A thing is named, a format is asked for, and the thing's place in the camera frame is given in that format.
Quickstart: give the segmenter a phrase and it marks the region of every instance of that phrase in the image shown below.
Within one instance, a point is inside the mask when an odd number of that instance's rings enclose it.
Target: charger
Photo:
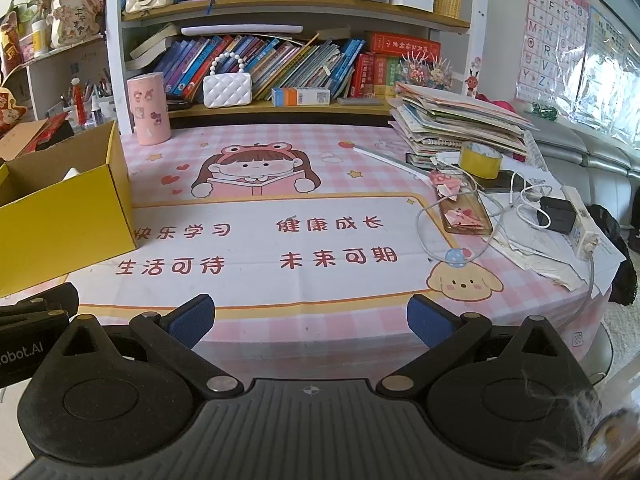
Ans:
[[[551,220],[547,229],[567,235],[571,232],[571,229],[574,228],[577,215],[574,206],[569,200],[562,200],[561,198],[553,198],[551,196],[541,196],[540,209],[536,212],[538,223],[541,226],[547,224],[543,212],[545,212]]]

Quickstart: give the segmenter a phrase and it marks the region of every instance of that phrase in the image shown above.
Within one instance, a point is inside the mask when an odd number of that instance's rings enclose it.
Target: table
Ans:
[[[426,349],[406,322],[415,293],[495,324],[542,314],[557,325],[586,296],[586,285],[569,292],[492,248],[464,269],[431,262],[415,216],[434,202],[433,188],[352,149],[404,159],[406,145],[390,128],[216,126],[174,131],[158,146],[122,142],[140,247],[68,276],[81,311],[120,323],[210,294],[216,322],[196,350],[245,384],[379,380]],[[484,244],[444,232],[437,210],[422,215],[420,230],[443,255]],[[606,301],[590,300],[562,333],[578,359]]]

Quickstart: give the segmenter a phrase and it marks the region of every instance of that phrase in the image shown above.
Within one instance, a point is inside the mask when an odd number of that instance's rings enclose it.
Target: red heart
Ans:
[[[160,179],[160,184],[162,184],[163,186],[166,186],[167,184],[171,184],[172,182],[175,182],[178,179],[180,179],[179,176],[165,175]]]

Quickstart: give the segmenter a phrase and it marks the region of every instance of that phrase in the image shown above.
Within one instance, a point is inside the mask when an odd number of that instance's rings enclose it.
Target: stack of papers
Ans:
[[[529,121],[504,108],[466,96],[400,83],[401,101],[391,110],[391,126],[411,147],[407,161],[432,168],[429,158],[459,150],[468,140],[499,152],[528,155],[524,132],[535,129]]]

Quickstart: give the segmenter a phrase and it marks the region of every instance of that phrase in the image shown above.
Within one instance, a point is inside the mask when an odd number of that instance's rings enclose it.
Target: yellow tape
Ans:
[[[498,176],[502,155],[484,144],[465,142],[460,151],[460,168],[479,176],[493,180]]]

